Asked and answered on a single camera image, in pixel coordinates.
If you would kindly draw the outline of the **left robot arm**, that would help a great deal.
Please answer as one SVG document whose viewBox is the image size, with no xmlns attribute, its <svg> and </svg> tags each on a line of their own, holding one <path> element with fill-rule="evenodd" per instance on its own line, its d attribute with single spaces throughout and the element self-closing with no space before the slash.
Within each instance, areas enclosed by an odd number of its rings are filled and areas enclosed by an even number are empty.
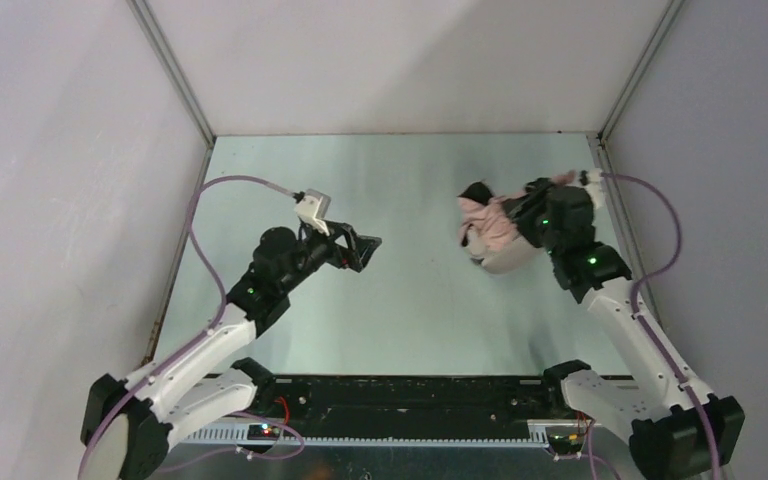
<svg viewBox="0 0 768 480">
<path fill-rule="evenodd" d="M 146 479 L 184 438 L 251 406 L 270 376 L 257 362 L 246 360 L 213 381 L 206 375 L 274 325 L 289 309 L 290 293 L 322 266 L 361 272 L 382 244 L 349 224 L 324 226 L 266 230 L 206 327 L 160 361 L 121 379 L 104 374 L 93 382 L 79 478 Z"/>
</svg>

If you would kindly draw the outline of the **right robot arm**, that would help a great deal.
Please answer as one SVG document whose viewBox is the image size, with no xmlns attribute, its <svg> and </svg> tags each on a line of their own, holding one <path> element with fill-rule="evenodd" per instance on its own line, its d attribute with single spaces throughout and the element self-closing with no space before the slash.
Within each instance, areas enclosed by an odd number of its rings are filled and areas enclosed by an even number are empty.
<svg viewBox="0 0 768 480">
<path fill-rule="evenodd" d="M 582 360 L 546 369 L 557 403 L 584 414 L 628 445 L 647 479 L 723 476 L 745 420 L 732 397 L 718 396 L 683 360 L 640 296 L 641 284 L 594 225 L 596 180 L 583 186 L 539 178 L 509 211 L 518 231 L 548 255 L 568 291 L 606 334 L 636 383 L 625 390 Z"/>
</svg>

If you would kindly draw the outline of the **pink folding umbrella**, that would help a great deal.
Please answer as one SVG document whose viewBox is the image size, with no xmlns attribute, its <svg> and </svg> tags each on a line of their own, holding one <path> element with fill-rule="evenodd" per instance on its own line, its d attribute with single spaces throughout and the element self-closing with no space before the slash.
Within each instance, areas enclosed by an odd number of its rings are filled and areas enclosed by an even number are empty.
<svg viewBox="0 0 768 480">
<path fill-rule="evenodd" d="M 560 185 L 580 186 L 579 173 L 570 170 L 548 178 Z M 458 230 L 461 248 L 464 250 L 468 237 L 478 237 L 491 250 L 498 251 L 506 243 L 521 236 L 506 214 L 506 201 L 521 196 L 524 187 L 513 194 L 497 195 L 487 182 L 477 181 L 462 191 L 457 197 L 462 217 Z"/>
</svg>

